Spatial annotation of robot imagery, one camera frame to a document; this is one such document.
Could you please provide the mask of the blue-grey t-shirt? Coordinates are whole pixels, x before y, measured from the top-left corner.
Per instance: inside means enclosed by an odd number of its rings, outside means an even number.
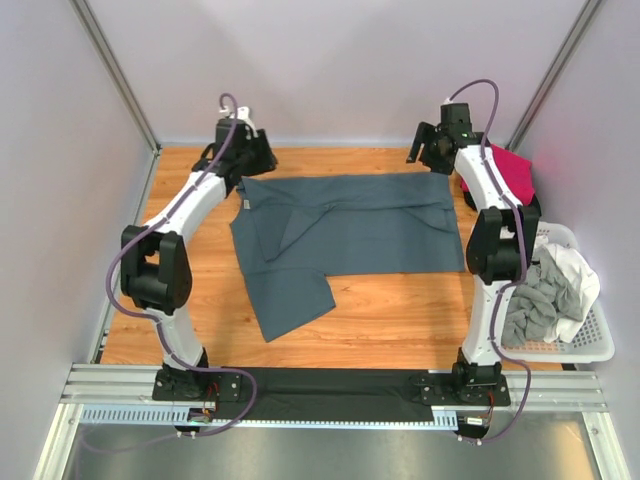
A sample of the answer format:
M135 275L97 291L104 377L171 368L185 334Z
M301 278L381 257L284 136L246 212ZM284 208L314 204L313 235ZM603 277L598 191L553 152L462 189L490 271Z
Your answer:
M244 179L231 224L265 341L335 308L331 276L465 269L447 176Z

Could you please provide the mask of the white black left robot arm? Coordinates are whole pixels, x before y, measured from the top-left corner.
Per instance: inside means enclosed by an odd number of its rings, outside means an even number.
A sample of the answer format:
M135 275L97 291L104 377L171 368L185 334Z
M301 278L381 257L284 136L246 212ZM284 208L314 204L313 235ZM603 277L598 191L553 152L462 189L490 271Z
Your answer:
M151 320L164 363L181 370L174 385L188 401L203 399L211 378L186 307L193 283L187 246L243 178L271 172L276 164L263 129L246 119L222 119L215 142L205 147L178 194L145 225L128 226L121 235L120 290L136 309L119 310Z

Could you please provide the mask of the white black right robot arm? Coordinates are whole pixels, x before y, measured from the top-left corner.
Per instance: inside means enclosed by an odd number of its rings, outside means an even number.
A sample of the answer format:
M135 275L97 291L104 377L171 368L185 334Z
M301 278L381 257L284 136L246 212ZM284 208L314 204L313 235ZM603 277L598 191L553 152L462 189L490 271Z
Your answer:
M470 404L501 375L500 338L516 285L526 277L539 214L512 193L494 160L485 133L475 132L466 103L440 106L440 122L418 124L407 158L435 173L457 173L466 183L478 217L466 247L474 277L470 329L452 368L450 390Z

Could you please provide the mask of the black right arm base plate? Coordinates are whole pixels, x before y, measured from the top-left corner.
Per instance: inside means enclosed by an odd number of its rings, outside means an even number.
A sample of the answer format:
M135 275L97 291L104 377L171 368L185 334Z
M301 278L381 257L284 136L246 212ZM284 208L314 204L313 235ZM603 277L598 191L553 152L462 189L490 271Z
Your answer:
M465 384L451 372L418 372L409 377L409 385L417 390L418 400L430 406L511 405L506 377L500 375L488 384Z

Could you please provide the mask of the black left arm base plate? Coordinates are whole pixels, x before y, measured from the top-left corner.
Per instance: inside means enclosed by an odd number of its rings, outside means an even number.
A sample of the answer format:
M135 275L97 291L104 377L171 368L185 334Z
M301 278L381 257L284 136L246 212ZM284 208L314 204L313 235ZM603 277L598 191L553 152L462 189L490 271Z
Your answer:
M237 373L201 373L164 366L156 373L155 401L239 402L251 397L251 383Z

